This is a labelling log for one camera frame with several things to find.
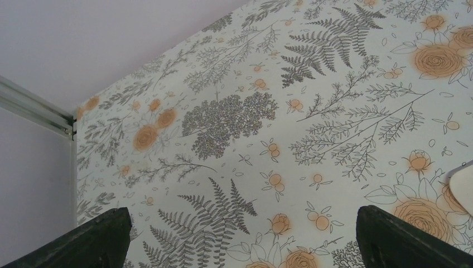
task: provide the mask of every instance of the black object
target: black object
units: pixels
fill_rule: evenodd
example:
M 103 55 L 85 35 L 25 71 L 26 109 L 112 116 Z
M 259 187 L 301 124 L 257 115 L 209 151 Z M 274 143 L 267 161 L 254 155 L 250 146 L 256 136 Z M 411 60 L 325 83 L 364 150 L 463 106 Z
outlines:
M 356 240 L 366 268 L 473 267 L 473 256 L 374 205 L 358 210 Z
M 131 228 L 127 208 L 111 209 L 2 268 L 122 268 Z

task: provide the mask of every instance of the floral pattern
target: floral pattern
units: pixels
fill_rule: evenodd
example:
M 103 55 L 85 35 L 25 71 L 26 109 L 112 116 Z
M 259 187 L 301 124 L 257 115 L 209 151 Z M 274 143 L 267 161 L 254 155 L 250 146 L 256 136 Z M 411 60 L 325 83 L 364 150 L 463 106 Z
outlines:
M 364 267 L 375 204 L 473 254 L 472 1 L 253 0 L 77 110 L 77 220 L 124 267 Z

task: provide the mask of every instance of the tabletop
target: tabletop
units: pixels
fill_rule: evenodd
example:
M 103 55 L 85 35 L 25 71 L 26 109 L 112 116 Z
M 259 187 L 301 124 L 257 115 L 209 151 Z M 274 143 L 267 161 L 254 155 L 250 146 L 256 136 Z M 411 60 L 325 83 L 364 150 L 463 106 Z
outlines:
M 374 204 L 473 254 L 472 0 L 262 0 L 78 109 L 78 224 L 125 267 L 363 267 Z

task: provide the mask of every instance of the white wall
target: white wall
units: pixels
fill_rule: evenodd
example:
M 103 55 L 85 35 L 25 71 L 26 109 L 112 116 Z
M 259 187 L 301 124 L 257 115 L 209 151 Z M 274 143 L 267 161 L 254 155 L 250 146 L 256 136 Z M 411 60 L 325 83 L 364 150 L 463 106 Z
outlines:
M 71 143 L 0 109 L 0 266 L 70 231 Z
M 66 111 L 249 0 L 1 0 L 0 75 Z

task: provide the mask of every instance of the white object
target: white object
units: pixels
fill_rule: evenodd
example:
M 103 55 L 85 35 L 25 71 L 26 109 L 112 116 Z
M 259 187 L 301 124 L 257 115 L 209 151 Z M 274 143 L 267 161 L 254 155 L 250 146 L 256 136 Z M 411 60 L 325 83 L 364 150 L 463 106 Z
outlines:
M 450 179 L 450 190 L 457 201 L 473 215 L 473 165 L 470 165 Z

